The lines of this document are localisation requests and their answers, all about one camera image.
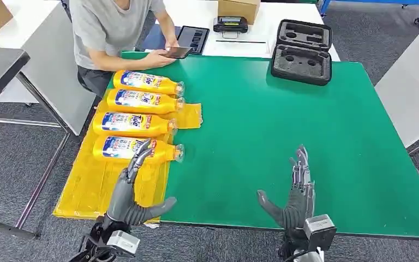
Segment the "clear bottle cap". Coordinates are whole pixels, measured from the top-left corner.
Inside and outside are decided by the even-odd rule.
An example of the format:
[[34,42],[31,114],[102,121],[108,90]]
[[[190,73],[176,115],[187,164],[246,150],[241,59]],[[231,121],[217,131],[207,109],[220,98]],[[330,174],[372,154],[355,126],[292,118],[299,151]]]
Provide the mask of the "clear bottle cap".
[[182,163],[184,161],[184,145],[179,144],[174,149],[174,160]]
[[176,133],[177,133],[177,121],[176,121],[175,118],[171,118],[169,120],[169,123],[167,125],[167,131],[171,135],[176,135]]
[[177,86],[176,86],[177,97],[183,97],[184,96],[184,91],[185,91],[184,82],[181,81],[181,82],[177,83]]
[[180,97],[176,101],[177,104],[177,111],[181,111],[184,108],[185,100],[183,97]]

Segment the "case lid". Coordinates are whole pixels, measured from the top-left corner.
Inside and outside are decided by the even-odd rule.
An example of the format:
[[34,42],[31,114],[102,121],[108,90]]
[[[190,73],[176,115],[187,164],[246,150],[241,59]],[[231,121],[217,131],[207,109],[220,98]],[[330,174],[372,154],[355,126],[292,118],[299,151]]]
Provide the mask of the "case lid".
[[278,44],[328,51],[332,46],[332,29],[318,23],[283,19],[277,31]]

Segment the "robotic hand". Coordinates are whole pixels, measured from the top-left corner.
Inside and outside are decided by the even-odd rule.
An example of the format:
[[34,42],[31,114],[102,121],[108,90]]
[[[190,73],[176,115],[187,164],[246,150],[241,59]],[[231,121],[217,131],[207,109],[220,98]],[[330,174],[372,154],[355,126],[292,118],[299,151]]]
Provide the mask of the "robotic hand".
[[[168,212],[176,203],[171,197],[163,203],[143,207],[134,201],[134,182],[143,161],[152,153],[146,140],[135,152],[128,167],[123,169],[116,182],[109,208],[104,216],[99,216],[90,234],[81,241],[79,253],[69,262],[111,262],[118,257],[133,257],[140,240],[129,234],[130,227],[159,217]],[[85,237],[85,249],[81,251]]]
[[292,164],[292,185],[288,203],[279,208],[258,190],[261,207],[285,229],[284,243],[279,256],[285,261],[323,261],[320,250],[328,250],[333,241],[336,227],[328,215],[314,215],[315,190],[310,180],[308,152],[303,145],[296,150],[298,161]]

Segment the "black tablet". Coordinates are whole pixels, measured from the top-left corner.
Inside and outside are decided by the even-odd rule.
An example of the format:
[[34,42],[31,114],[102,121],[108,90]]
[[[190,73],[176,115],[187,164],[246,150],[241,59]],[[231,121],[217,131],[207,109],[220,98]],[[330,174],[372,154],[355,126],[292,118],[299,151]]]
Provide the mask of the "black tablet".
[[177,36],[177,42],[180,46],[190,46],[190,53],[201,55],[209,33],[208,28],[183,26]]
[[191,51],[191,47],[178,47],[178,46],[172,46],[167,47],[167,52],[163,54],[162,56],[168,57],[168,58],[175,58],[175,59],[184,59],[187,57],[187,55]]

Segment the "gray table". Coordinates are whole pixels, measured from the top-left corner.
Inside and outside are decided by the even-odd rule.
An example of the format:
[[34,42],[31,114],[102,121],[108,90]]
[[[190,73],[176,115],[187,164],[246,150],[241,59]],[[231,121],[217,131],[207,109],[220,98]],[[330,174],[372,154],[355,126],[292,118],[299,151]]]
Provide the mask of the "gray table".
[[39,93],[39,91],[34,87],[34,85],[28,80],[28,78],[21,72],[21,69],[29,61],[29,56],[26,52],[21,49],[7,49],[0,48],[0,93],[4,90],[6,85],[16,77],[25,88],[36,98],[36,100],[45,107],[49,113],[54,117],[56,122],[42,122],[42,121],[29,121],[29,120],[15,120],[8,118],[0,118],[0,123],[12,123],[12,124],[25,124],[31,126],[46,126],[54,128],[62,128],[65,131],[65,135],[57,147],[56,152],[52,156],[45,169],[41,179],[39,180],[37,186],[35,187],[33,194],[31,195],[25,209],[23,210],[19,220],[16,222],[15,226],[6,225],[0,223],[0,232],[12,235],[23,237],[26,239],[33,239],[37,237],[35,233],[22,230],[22,227],[28,218],[34,203],[36,202],[41,190],[46,184],[47,178],[52,171],[52,168],[57,161],[58,156],[63,150],[63,147],[68,141],[68,138],[72,134],[71,129],[68,128],[68,125],[62,120],[60,115],[56,113],[54,108],[47,102],[47,100]]

